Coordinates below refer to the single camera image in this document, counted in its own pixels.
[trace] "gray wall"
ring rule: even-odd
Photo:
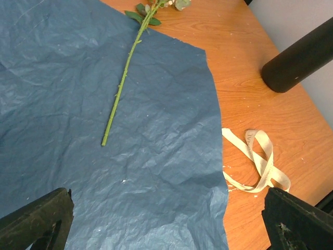
[[[333,17],[333,0],[253,0],[250,8],[279,51]],[[333,61],[302,84],[333,128]]]

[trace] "black cylinder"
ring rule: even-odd
[[[333,17],[264,65],[261,77],[284,93],[333,59]]]

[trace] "green stem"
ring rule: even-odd
[[[127,72],[129,70],[129,65],[130,65],[130,61],[131,61],[134,49],[135,49],[136,45],[141,42],[140,37],[141,37],[142,33],[148,27],[150,19],[153,17],[153,15],[157,11],[157,9],[161,6],[161,4],[162,3],[159,3],[158,5],[155,5],[155,4],[152,5],[151,10],[146,15],[145,19],[143,20],[143,22],[141,24],[141,27],[140,27],[139,32],[137,34],[137,37],[136,37],[136,39],[134,41],[134,44],[131,48],[131,51],[129,53],[129,57],[127,58],[127,61],[126,61],[123,76],[122,76],[120,84],[119,84],[119,89],[118,89],[118,92],[116,94],[116,100],[114,101],[112,111],[111,111],[111,114],[110,114],[110,118],[109,118],[108,124],[107,124],[106,129],[105,129],[104,137],[103,137],[102,144],[101,144],[102,146],[105,146],[106,142],[108,140],[108,136],[109,136],[109,132],[110,132],[110,129],[111,129],[112,121],[113,121],[114,115],[116,114],[116,109],[117,109],[118,102],[119,102],[120,95],[121,95],[121,91],[123,89],[124,82],[125,82],[125,79],[126,79],[126,76],[127,76]]]

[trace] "wrinkled blue sheet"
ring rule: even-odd
[[[227,249],[221,117],[205,52],[96,0],[0,1],[0,217],[73,192],[66,249]]]

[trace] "wooden surface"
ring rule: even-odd
[[[139,1],[104,0],[121,12]],[[275,166],[291,180],[291,194],[312,205],[328,194],[333,189],[332,131],[301,85],[277,94],[263,83],[259,70],[278,52],[243,0],[193,0],[183,11],[166,8],[157,17],[162,25],[156,30],[206,51],[223,127],[242,139],[246,129],[264,130],[274,144]],[[240,183],[256,184],[250,160],[223,143],[223,164],[230,166],[225,171]],[[230,250],[270,246],[261,217],[266,194],[267,188],[258,197],[229,193],[224,226]]]

